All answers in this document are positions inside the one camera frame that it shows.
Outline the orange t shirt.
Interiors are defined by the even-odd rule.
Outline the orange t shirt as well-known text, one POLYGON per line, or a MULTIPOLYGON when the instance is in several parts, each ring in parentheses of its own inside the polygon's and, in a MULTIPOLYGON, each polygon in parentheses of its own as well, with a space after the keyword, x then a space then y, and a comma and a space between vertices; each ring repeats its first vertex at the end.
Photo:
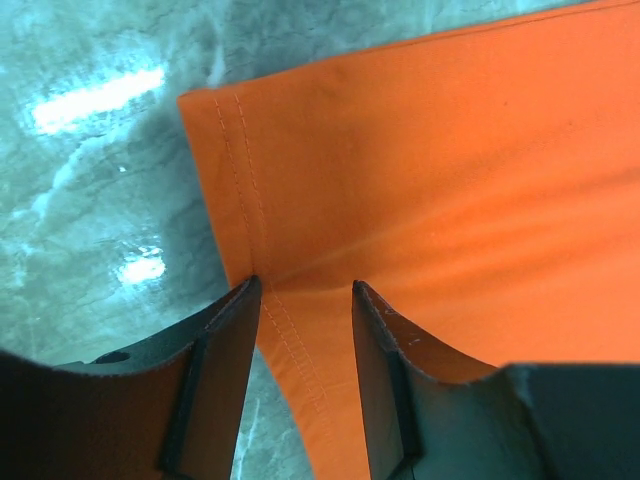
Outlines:
POLYGON ((593 1, 178 100, 228 281, 319 479, 369 473, 351 286, 481 361, 639 358, 639 5, 593 1))

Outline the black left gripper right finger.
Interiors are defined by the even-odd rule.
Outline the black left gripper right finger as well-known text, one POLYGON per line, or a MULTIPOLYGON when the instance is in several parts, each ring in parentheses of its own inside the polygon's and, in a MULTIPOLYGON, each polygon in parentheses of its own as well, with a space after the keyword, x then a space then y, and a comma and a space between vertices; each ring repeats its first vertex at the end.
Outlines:
POLYGON ((429 334, 370 285, 352 326, 374 479, 635 479, 635 364, 494 367, 429 334))

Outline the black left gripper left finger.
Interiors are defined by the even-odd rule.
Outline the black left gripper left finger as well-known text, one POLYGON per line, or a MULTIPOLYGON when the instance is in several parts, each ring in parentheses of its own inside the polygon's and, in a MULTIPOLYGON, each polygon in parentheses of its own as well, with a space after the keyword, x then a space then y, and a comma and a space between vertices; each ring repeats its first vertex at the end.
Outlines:
POLYGON ((5 479, 226 479, 261 310, 250 277, 203 310, 96 360, 1 354, 5 479))

